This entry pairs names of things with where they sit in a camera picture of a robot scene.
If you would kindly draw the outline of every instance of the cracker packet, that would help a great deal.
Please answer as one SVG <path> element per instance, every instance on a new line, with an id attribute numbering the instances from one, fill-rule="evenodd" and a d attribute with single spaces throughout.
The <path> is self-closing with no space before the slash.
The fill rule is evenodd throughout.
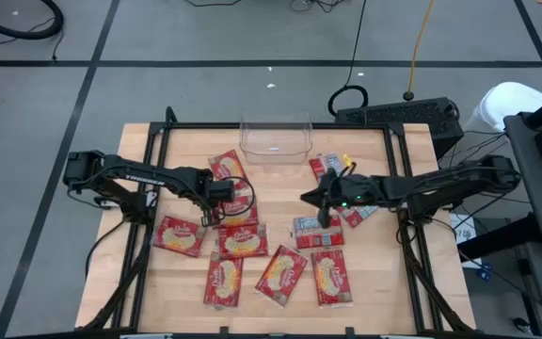
<path id="1" fill-rule="evenodd" d="M 243 266 L 243 258 L 221 259 L 219 253 L 212 252 L 204 291 L 204 303 L 216 309 L 237 307 Z"/>
<path id="2" fill-rule="evenodd" d="M 344 245 L 343 226 L 338 216 L 331 216 L 326 229 L 316 217 L 294 218 L 294 238 L 299 250 Z"/>
<path id="3" fill-rule="evenodd" d="M 253 196 L 241 196 L 235 197 L 233 202 L 222 202 L 225 213 L 235 214 L 244 211 L 255 199 Z M 256 202 L 252 204 L 252 207 L 244 213 L 240 213 L 237 216 L 225 216 L 217 226 L 215 227 L 232 227 L 232 226 L 244 226 L 244 225 L 258 225 L 259 224 L 259 210 L 256 207 Z"/>
<path id="4" fill-rule="evenodd" d="M 266 227 L 260 224 L 221 228 L 218 249 L 222 259 L 266 256 L 269 254 Z"/>
<path id="5" fill-rule="evenodd" d="M 205 234 L 206 228 L 201 225 L 166 216 L 158 226 L 152 244 L 158 248 L 198 257 Z"/>
<path id="6" fill-rule="evenodd" d="M 279 245 L 254 289 L 279 306 L 285 306 L 308 261 L 296 251 Z"/>
<path id="7" fill-rule="evenodd" d="M 338 155 L 335 153 L 328 154 L 326 156 L 319 155 L 317 158 L 309 160 L 313 174 L 317 183 L 321 181 L 321 177 L 326 174 L 327 169 L 333 168 L 336 170 L 336 173 L 340 174 L 343 170 L 343 166 L 338 159 Z M 341 216 L 343 216 L 346 223 L 350 227 L 355 228 L 363 220 L 369 217 L 375 210 L 377 206 L 357 206 L 357 207 L 338 207 L 336 208 Z"/>
<path id="8" fill-rule="evenodd" d="M 352 306 L 353 295 L 346 275 L 342 250 L 324 250 L 311 254 L 319 306 Z"/>
<path id="9" fill-rule="evenodd" d="M 223 180 L 229 176 L 239 176 L 247 180 L 246 173 L 235 150 L 209 158 L 208 163 L 211 165 L 211 170 L 213 170 L 213 174 L 217 180 Z M 232 180 L 236 191 L 248 187 L 247 183 L 243 180 Z"/>

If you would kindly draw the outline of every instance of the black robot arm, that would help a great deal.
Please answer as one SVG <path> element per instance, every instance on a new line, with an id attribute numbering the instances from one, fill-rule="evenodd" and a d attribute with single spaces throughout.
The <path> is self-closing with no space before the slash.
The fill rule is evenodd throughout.
<path id="1" fill-rule="evenodd" d="M 94 198 L 98 205 L 104 201 L 116 203 L 128 221 L 146 223 L 154 218 L 149 215 L 147 195 L 131 192 L 115 179 L 162 186 L 179 198 L 190 200 L 202 210 L 203 226 L 218 223 L 215 209 L 220 202 L 234 199 L 233 181 L 215 182 L 209 169 L 165 169 L 99 151 L 70 153 L 62 182 L 69 192 L 80 194 L 85 189 L 96 192 L 100 195 Z"/>
<path id="2" fill-rule="evenodd" d="M 319 208 L 322 227 L 328 227 L 330 207 L 376 205 L 400 208 L 406 202 L 412 220 L 433 216 L 441 206 L 458 206 L 465 198 L 480 192 L 508 193 L 519 184 L 519 173 L 510 159 L 487 155 L 450 169 L 440 169 L 413 177 L 340 176 L 329 169 L 319 186 L 300 196 Z"/>

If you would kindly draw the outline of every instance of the clear plastic container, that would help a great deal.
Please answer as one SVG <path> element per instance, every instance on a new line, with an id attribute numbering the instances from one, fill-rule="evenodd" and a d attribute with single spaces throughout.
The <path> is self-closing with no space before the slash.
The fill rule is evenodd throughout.
<path id="1" fill-rule="evenodd" d="M 300 164 L 312 148 L 309 114 L 243 116 L 240 123 L 240 149 L 251 164 Z"/>

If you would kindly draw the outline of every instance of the red snack packet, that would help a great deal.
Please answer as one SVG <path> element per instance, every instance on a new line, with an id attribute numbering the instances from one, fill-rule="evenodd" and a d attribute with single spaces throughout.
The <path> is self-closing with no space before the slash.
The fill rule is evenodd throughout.
<path id="1" fill-rule="evenodd" d="M 218 230 L 220 257 L 243 258 L 269 253 L 264 224 L 221 228 Z"/>
<path id="2" fill-rule="evenodd" d="M 294 218 L 294 235 L 298 249 L 344 245 L 343 226 L 338 216 L 331 216 L 326 229 L 316 217 Z"/>
<path id="3" fill-rule="evenodd" d="M 217 180 L 223 180 L 229 176 L 239 176 L 247 180 L 246 173 L 235 150 L 209 158 L 208 163 L 211 165 L 211 169 Z M 247 187 L 247 184 L 243 180 L 233 179 L 233 184 L 235 190 Z"/>
<path id="4" fill-rule="evenodd" d="M 242 197 L 235 197 L 235 200 L 233 202 L 225 202 L 223 203 L 223 208 L 225 208 L 225 213 L 233 214 L 238 213 L 240 211 L 244 211 L 250 202 L 252 202 L 252 199 L 254 199 L 252 196 L 242 196 Z M 217 209 L 219 214 L 223 213 L 223 211 Z M 256 207 L 256 202 L 252 204 L 252 208 L 247 210 L 246 212 L 239 214 L 237 216 L 227 216 L 224 219 L 221 220 L 218 226 L 243 226 L 243 225 L 258 225 L 259 224 L 259 213 L 258 209 Z"/>
<path id="5" fill-rule="evenodd" d="M 212 252 L 204 303 L 216 307 L 237 307 L 243 265 L 242 258 L 221 259 L 217 252 Z"/>
<path id="6" fill-rule="evenodd" d="M 162 249 L 198 257 L 205 233 L 206 229 L 198 224 L 165 217 L 156 230 L 152 244 Z"/>
<path id="7" fill-rule="evenodd" d="M 325 157 L 311 159 L 309 160 L 309 164 L 311 165 L 312 172 L 315 174 L 315 179 L 317 179 L 317 183 L 319 183 L 321 181 L 321 177 L 326 174 L 326 169 L 333 168 L 338 174 L 340 174 L 343 169 L 342 165 L 340 164 L 340 160 L 338 160 L 338 156 L 335 153 L 326 155 Z M 346 220 L 346 223 L 348 223 L 352 228 L 355 228 L 357 225 L 359 225 L 376 209 L 377 206 L 336 208 L 336 210 L 338 210 L 338 213 L 343 216 L 344 220 Z"/>
<path id="8" fill-rule="evenodd" d="M 311 254 L 319 306 L 345 306 L 353 302 L 343 252 L 324 250 Z"/>
<path id="9" fill-rule="evenodd" d="M 307 262 L 307 258 L 279 245 L 254 289 L 285 306 Z"/>

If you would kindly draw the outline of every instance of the wooden tabletop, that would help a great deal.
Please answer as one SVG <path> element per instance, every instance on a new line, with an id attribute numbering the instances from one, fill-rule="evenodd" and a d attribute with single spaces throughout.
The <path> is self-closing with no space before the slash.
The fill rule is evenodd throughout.
<path id="1" fill-rule="evenodd" d="M 141 161 L 147 131 L 148 124 L 125 125 L 118 154 Z M 233 129 L 172 130 L 166 167 L 205 169 L 209 167 L 209 157 L 235 149 L 257 192 L 260 221 L 267 225 L 270 255 L 279 244 L 294 247 L 290 234 L 293 219 L 316 215 L 314 207 L 299 199 L 301 193 L 317 186 L 308 161 L 301 165 L 250 165 L 239 149 L 238 136 L 239 131 Z M 414 175 L 437 169 L 427 125 L 406 125 L 406 142 Z M 393 144 L 402 173 L 396 138 Z M 358 164 L 356 172 L 389 175 L 380 131 L 315 130 L 309 158 L 319 153 L 348 153 Z M 122 184 L 136 189 L 136 183 L 122 181 Z M 201 212 L 192 202 L 179 200 L 163 190 L 156 225 L 164 215 L 199 220 Z M 450 223 L 447 212 L 440 211 L 435 218 Z M 98 237 L 120 219 L 120 211 L 104 211 Z M 335 309 L 319 308 L 311 264 L 307 265 L 285 308 L 280 309 L 255 294 L 254 285 L 270 260 L 261 257 L 245 259 L 238 308 L 216 311 L 202 300 L 217 231 L 211 229 L 206 233 L 199 258 L 152 248 L 139 331 L 218 332 L 219 327 L 228 326 L 233 333 L 344 333 L 344 327 L 354 327 L 358 334 L 414 333 L 405 262 L 402 248 L 395 240 L 396 229 L 396 216 L 386 209 L 379 209 L 355 229 L 343 221 L 342 248 L 354 306 Z M 453 233 L 438 223 L 426 225 L 425 232 L 438 290 L 460 317 L 474 327 Z M 121 227 L 93 253 L 77 326 L 89 322 L 116 288 L 128 233 L 128 226 Z M 310 251 L 303 253 L 310 258 Z M 128 324 L 133 295 L 132 288 L 125 301 L 123 325 Z M 431 329 L 427 297 L 421 285 L 420 295 L 425 326 Z"/>

